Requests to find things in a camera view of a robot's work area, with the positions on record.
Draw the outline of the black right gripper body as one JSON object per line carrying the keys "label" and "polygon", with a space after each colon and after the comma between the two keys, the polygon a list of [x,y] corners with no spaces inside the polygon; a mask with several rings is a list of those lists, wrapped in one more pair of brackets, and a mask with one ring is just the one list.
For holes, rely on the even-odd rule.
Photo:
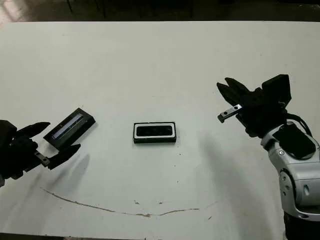
{"label": "black right gripper body", "polygon": [[239,104],[231,105],[231,108],[217,116],[221,123],[235,116],[250,137],[263,137],[285,123],[284,108],[268,97],[261,88],[239,97]]}

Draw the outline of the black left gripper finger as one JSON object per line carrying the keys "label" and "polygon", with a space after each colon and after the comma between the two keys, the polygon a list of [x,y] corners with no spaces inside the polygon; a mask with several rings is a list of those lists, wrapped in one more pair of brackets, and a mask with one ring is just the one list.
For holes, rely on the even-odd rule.
{"label": "black left gripper finger", "polygon": [[75,144],[59,151],[58,154],[49,158],[48,169],[53,170],[64,162],[68,161],[81,147],[81,144]]}
{"label": "black left gripper finger", "polygon": [[16,132],[16,137],[27,137],[32,138],[39,133],[41,133],[43,130],[45,130],[50,125],[49,122],[37,122],[31,125],[28,125]]}

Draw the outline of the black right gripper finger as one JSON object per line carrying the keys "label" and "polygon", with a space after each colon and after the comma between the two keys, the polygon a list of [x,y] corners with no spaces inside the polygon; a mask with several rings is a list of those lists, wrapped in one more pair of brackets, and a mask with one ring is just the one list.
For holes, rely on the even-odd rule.
{"label": "black right gripper finger", "polygon": [[229,86],[228,84],[223,84],[218,82],[216,84],[219,92],[221,93],[222,97],[232,106],[235,106],[240,103],[240,96],[237,95]]}
{"label": "black right gripper finger", "polygon": [[238,96],[248,95],[251,92],[244,84],[234,78],[226,77],[224,80]]}

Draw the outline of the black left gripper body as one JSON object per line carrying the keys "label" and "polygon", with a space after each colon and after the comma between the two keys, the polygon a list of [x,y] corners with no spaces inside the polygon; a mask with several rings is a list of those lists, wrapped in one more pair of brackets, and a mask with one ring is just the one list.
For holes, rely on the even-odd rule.
{"label": "black left gripper body", "polygon": [[32,139],[21,136],[0,150],[0,175],[6,180],[14,180],[23,176],[39,165],[45,167],[49,158],[37,151],[38,144]]}

